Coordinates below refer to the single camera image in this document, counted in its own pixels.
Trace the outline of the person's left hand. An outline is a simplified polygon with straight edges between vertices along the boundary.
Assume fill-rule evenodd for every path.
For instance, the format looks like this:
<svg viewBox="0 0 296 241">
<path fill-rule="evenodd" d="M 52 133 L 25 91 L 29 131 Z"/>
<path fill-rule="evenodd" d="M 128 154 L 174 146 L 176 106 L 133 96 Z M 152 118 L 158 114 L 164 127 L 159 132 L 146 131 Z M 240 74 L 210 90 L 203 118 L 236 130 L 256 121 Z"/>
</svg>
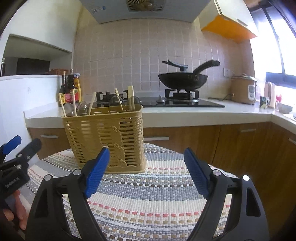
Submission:
<svg viewBox="0 0 296 241">
<path fill-rule="evenodd" d="M 27 222 L 28 222 L 28 214 L 27 214 L 27 211 L 26 211 L 24 205 L 22 204 L 22 201 L 20 199 L 20 194 L 21 194 L 20 190 L 16 190 L 13 193 L 13 197 L 15 199 L 15 212 L 14 213 L 16 214 L 18 219 L 20 220 L 19 221 L 20 228 L 22 230 L 25 230 L 27 227 Z M 12 211 L 10 211 L 8 209 L 4 209 L 3 213 L 8 221 L 13 220 L 14 213 Z"/>
</svg>

